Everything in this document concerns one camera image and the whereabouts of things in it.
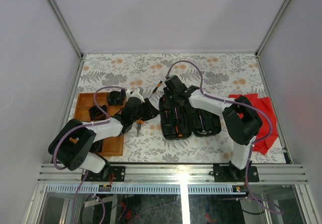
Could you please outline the black plastic tool case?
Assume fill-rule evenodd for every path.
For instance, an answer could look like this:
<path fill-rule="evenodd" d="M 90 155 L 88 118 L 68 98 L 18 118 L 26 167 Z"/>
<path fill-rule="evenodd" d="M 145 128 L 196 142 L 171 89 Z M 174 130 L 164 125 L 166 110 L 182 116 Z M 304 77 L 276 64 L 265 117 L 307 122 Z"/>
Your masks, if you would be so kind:
<path fill-rule="evenodd" d="M 165 110 L 170 111 L 170 119 L 166 119 Z M 189 103 L 184 107 L 166 106 L 166 87 L 164 94 L 159 99 L 160 124 L 163 136 L 166 140 L 187 139 L 192 134 L 196 137 L 214 136 L 221 132 L 220 117 L 202 109 L 193 108 Z M 200 135 L 195 131 L 195 127 L 200 124 L 199 115 L 202 116 L 204 128 L 211 130 L 211 135 Z M 183 137 L 178 137 L 176 125 L 180 128 Z"/>

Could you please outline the large orange screwdriver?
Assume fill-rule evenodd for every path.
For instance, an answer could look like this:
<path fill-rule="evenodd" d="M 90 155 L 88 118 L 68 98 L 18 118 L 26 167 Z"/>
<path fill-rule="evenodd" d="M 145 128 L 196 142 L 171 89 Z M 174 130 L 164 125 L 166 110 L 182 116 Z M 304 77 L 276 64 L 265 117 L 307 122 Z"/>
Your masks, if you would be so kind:
<path fill-rule="evenodd" d="M 182 132 L 180 131 L 180 128 L 176 125 L 176 133 L 178 137 L 183 137 Z"/>

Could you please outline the claw hammer black handle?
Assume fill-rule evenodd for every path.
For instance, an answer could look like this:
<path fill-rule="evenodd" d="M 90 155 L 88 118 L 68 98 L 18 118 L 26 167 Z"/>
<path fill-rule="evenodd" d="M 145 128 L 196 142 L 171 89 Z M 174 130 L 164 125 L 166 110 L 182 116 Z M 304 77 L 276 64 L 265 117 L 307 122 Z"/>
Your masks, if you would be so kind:
<path fill-rule="evenodd" d="M 195 127 L 195 131 L 200 135 L 211 135 L 212 134 L 211 130 L 209 131 L 205 130 L 201 115 L 199 115 L 199 121 L 200 121 L 200 124 L 197 127 Z"/>

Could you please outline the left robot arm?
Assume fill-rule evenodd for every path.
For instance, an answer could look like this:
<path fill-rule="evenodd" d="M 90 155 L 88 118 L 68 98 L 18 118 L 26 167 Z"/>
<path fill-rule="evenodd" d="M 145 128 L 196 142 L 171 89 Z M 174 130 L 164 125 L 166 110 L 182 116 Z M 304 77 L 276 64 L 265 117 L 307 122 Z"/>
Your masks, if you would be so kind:
<path fill-rule="evenodd" d="M 91 171 L 99 181 L 109 178 L 108 161 L 90 152 L 94 142 L 127 133 L 138 120 L 148 121 L 159 115 L 148 98 L 143 101 L 130 97 L 123 109 L 106 120 L 81 122 L 70 120 L 48 148 L 56 169 L 84 169 Z"/>

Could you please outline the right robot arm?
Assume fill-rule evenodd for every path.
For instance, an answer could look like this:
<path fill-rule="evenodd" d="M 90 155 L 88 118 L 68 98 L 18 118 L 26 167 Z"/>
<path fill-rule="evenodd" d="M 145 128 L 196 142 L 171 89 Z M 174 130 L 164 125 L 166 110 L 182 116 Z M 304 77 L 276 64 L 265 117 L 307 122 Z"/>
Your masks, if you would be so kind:
<path fill-rule="evenodd" d="M 207 94 L 200 87 L 186 87 L 177 76 L 167 76 L 165 85 L 170 90 L 174 103 L 188 105 L 223 118 L 228 134 L 234 142 L 232 166 L 229 168 L 230 177 L 235 181 L 246 177 L 251 142 L 256 139 L 263 125 L 248 98 L 221 98 Z"/>

